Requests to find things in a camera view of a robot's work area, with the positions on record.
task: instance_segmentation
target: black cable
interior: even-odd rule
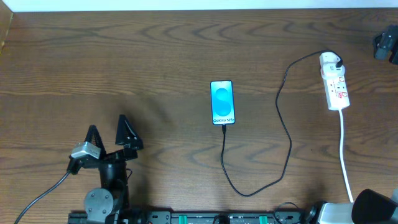
[[[291,68],[292,65],[294,65],[295,63],[297,63],[297,62],[299,62],[299,61],[301,61],[301,60],[303,60],[303,59],[306,59],[307,57],[311,57],[311,56],[316,55],[316,54],[322,54],[322,53],[325,53],[325,52],[331,52],[331,53],[336,54],[336,52],[334,52],[334,51],[332,51],[332,50],[320,50],[320,51],[311,53],[311,54],[309,54],[309,55],[306,55],[306,56],[304,56],[304,57],[302,57],[302,58],[300,58],[300,59],[297,59],[296,61],[292,62],[292,63],[287,67],[286,72],[285,72],[285,77],[284,77],[284,79],[283,79],[283,81],[282,81],[282,84],[281,84],[280,87],[279,87],[279,90],[278,90],[277,94],[276,94],[276,98],[275,98],[275,107],[276,107],[276,111],[278,112],[280,122],[282,123],[282,126],[283,126],[284,129],[285,129],[286,135],[287,135],[287,137],[288,137],[288,139],[289,139],[289,143],[290,143],[289,151],[288,151],[287,157],[286,157],[285,166],[284,166],[284,169],[283,169],[283,171],[282,171],[282,175],[279,177],[279,179],[277,179],[277,180],[271,182],[270,184],[267,184],[267,185],[261,187],[260,189],[256,190],[255,192],[253,192],[253,193],[251,193],[251,194],[242,194],[241,192],[239,192],[239,191],[236,189],[236,187],[232,184],[232,182],[231,182],[231,180],[229,179],[228,174],[227,174],[227,172],[226,172],[226,170],[225,170],[225,167],[224,167],[223,157],[224,157],[224,148],[225,148],[226,125],[225,125],[225,124],[223,125],[224,140],[223,140],[223,150],[221,151],[221,166],[222,166],[222,168],[223,168],[223,171],[224,171],[224,174],[225,174],[226,179],[228,180],[228,182],[229,182],[229,184],[231,185],[232,189],[234,189],[234,191],[235,191],[238,195],[240,195],[240,196],[242,196],[242,197],[251,197],[251,196],[256,195],[257,193],[259,193],[260,191],[262,191],[262,190],[264,190],[264,189],[266,189],[266,188],[268,188],[268,187],[270,187],[270,186],[272,186],[272,185],[278,183],[279,181],[281,181],[281,180],[284,178],[284,175],[285,175],[285,172],[286,172],[287,163],[288,163],[289,157],[290,157],[290,153],[292,152],[292,138],[290,137],[290,134],[289,134],[289,132],[287,131],[287,128],[286,128],[285,123],[284,123],[284,120],[282,119],[282,115],[280,114],[280,111],[279,111],[279,107],[278,107],[279,94],[280,94],[280,92],[282,91],[282,89],[283,89],[283,87],[284,87],[284,85],[285,85],[286,78],[287,78],[287,74],[288,74],[289,69]],[[336,67],[341,67],[342,64],[343,64],[343,59],[342,59],[338,54],[336,54],[336,55],[337,55],[337,57],[340,58],[340,61],[337,63]]]
[[[276,214],[276,212],[277,212],[282,206],[284,206],[284,205],[294,205],[297,209],[299,209],[299,207],[298,207],[296,204],[294,204],[293,202],[284,202],[284,203],[280,204],[280,205],[275,209],[275,211],[274,211],[274,213],[273,213],[274,219],[275,219],[279,224],[282,224],[282,223],[280,222],[279,217],[277,218],[275,214]],[[299,223],[300,223],[300,220],[301,220],[301,217],[298,219],[298,222],[293,223],[293,224],[299,224]]]
[[[216,221],[217,221],[217,219],[219,219],[219,218],[220,218],[220,215],[216,215],[216,216],[214,217],[214,219],[213,219],[213,224],[215,224]]]
[[[129,176],[127,177],[127,180],[129,180],[129,178],[130,178],[130,176],[131,176],[131,174],[132,174],[132,170],[131,170],[131,169],[129,169],[129,168],[127,168],[126,170],[130,171],[130,174],[129,174]]]
[[[33,200],[30,204],[28,204],[28,206],[26,206],[26,208],[21,212],[21,214],[19,214],[19,216],[18,216],[17,220],[15,220],[14,224],[19,223],[21,218],[25,215],[25,213],[28,211],[28,209],[31,208],[31,206],[33,206],[37,201],[42,199],[44,196],[46,196],[48,193],[50,193],[51,191],[56,189],[60,184],[62,184],[62,182],[69,176],[69,174],[70,173],[67,172],[54,186],[52,186],[50,189],[46,190],[44,193],[42,193],[40,196],[38,196],[35,200]]]

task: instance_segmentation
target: smartphone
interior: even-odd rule
[[[232,81],[213,81],[211,89],[211,112],[213,124],[234,124],[235,108]]]

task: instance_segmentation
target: white cable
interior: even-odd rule
[[[348,183],[346,166],[344,165],[344,154],[343,154],[344,119],[343,119],[343,112],[341,110],[338,110],[338,113],[340,114],[340,163],[341,163],[341,169],[343,170],[343,177],[344,177],[344,182],[345,182],[346,188],[347,188],[349,202],[354,203],[353,195],[351,194],[351,189],[350,189],[349,183]]]

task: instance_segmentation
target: white power strip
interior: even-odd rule
[[[349,98],[346,80],[344,78],[345,67],[344,65],[337,67],[337,63],[340,60],[341,59],[332,52],[323,53],[319,57],[319,61],[321,63],[321,76],[323,78],[323,84],[325,85],[325,93],[329,110],[338,111],[340,115],[340,164],[341,170],[343,171],[348,198],[349,201],[353,203],[354,200],[349,187],[343,153],[344,119],[342,109],[349,106]]]
[[[349,106],[349,98],[344,78],[344,65],[336,68],[336,63],[340,61],[340,58],[331,52],[321,54],[319,59],[329,110],[336,111],[346,108]]]

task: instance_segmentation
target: wooden table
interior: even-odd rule
[[[356,197],[397,187],[398,67],[373,59],[373,37],[398,9],[18,13],[0,55],[0,220],[65,173],[68,156],[97,125],[108,152],[119,114],[145,149],[127,166],[131,203],[174,210],[272,210],[291,201],[347,202],[317,57],[290,69],[279,99],[293,139],[282,182],[238,196],[220,166],[222,132],[211,123],[210,82],[234,83],[236,124],[226,168],[244,193],[276,180],[289,141],[275,94],[294,60],[333,49],[346,66],[345,158]],[[99,187],[81,170],[33,206],[22,223],[65,223]]]

